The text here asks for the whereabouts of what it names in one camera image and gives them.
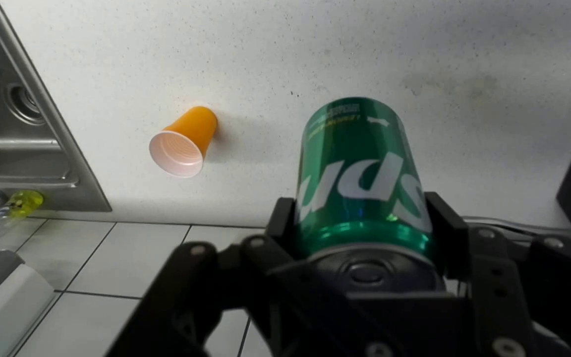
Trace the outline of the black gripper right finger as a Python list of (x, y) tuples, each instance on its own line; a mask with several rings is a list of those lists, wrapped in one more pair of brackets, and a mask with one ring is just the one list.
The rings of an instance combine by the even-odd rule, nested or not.
[(426, 193), (438, 265), (467, 285), (475, 357), (571, 357), (571, 237), (529, 243), (471, 227), (436, 191)]

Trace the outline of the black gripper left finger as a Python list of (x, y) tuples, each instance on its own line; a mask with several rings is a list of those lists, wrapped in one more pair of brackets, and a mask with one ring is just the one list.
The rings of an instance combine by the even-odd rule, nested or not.
[(216, 249), (180, 243), (162, 263), (107, 357), (210, 357), (206, 338), (241, 308), (271, 357), (339, 357), (321, 299), (329, 287), (293, 251), (293, 197), (279, 197), (267, 227)]

